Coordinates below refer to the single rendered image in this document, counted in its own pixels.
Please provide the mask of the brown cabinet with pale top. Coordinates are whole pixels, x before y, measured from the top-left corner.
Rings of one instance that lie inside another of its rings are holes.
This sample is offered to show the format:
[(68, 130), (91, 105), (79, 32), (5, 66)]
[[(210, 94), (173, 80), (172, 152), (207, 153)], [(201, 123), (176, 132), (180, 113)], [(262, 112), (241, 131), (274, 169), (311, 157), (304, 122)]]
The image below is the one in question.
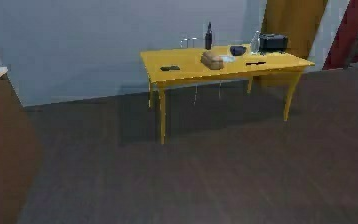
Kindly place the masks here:
[(16, 224), (42, 161), (42, 146), (9, 80), (0, 72), (0, 224)]

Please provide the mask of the yellow table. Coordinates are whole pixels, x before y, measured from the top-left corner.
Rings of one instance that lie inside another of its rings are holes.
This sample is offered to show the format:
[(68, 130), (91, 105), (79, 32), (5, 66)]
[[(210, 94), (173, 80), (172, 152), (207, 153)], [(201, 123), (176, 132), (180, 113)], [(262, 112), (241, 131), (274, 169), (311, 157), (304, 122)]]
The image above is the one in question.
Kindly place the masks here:
[[(236, 81), (246, 79), (249, 84), (258, 80), (263, 86), (286, 86), (288, 88), (283, 119), (289, 118), (289, 110), (296, 86), (304, 70), (311, 66), (311, 61), (301, 59), (288, 53), (252, 54), (245, 52), (235, 56), (235, 61), (224, 63), (220, 70), (210, 70), (201, 62), (202, 48), (165, 49), (142, 51), (144, 67), (148, 76), (148, 90), (157, 93), (160, 110), (160, 141), (166, 138), (166, 90), (170, 87), (207, 82)], [(209, 50), (217, 55), (229, 55), (227, 46), (216, 46)], [(247, 62), (265, 61), (266, 64), (249, 65)], [(180, 70), (161, 71), (162, 66), (179, 66)]]

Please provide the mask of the brown bread loaf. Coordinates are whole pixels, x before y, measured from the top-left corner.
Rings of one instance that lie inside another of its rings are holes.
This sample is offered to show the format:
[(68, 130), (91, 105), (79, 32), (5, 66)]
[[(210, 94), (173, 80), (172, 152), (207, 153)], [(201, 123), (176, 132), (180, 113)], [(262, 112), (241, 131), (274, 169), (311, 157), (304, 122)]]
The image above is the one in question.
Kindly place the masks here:
[(220, 70), (224, 68), (223, 59), (211, 51), (202, 53), (201, 62), (210, 70)]

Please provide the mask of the black bottle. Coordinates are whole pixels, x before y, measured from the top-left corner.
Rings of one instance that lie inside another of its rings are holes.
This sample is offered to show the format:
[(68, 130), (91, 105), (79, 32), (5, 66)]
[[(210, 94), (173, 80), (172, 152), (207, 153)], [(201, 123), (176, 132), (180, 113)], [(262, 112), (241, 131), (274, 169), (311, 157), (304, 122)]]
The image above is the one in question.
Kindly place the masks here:
[(205, 34), (205, 49), (211, 50), (212, 47), (212, 24), (208, 23), (207, 32)]

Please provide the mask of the dark blue bowl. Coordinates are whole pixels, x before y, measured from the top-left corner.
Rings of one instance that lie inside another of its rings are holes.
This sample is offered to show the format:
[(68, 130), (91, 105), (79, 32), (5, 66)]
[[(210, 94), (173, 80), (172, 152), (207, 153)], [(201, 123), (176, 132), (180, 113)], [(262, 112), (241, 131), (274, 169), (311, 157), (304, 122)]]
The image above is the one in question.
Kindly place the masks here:
[(242, 56), (246, 52), (247, 48), (244, 46), (231, 46), (230, 53), (232, 56)]

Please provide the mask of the clear glass bottle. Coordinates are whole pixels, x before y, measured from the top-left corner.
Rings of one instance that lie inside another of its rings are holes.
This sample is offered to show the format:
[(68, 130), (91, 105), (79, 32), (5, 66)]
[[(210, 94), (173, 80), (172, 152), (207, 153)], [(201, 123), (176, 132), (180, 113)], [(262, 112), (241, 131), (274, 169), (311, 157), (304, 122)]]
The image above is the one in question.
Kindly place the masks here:
[(251, 53), (257, 54), (259, 52), (259, 47), (260, 47), (260, 32), (256, 31), (250, 43)]

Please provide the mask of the black toaster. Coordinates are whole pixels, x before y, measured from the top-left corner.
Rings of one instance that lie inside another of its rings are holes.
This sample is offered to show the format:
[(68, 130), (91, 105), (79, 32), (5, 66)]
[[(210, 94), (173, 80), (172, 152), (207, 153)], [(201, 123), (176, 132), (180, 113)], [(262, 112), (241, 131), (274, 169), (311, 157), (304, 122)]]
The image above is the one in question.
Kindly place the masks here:
[(284, 52), (287, 49), (288, 37), (282, 34), (261, 34), (260, 52)]

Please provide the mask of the brown wooden door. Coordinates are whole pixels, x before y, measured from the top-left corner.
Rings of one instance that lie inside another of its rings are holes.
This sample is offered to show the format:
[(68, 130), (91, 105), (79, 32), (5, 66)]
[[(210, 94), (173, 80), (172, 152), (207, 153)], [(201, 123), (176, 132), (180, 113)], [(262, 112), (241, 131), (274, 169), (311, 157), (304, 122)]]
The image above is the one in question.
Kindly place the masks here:
[(288, 37), (285, 53), (307, 60), (328, 0), (267, 0), (261, 34)]

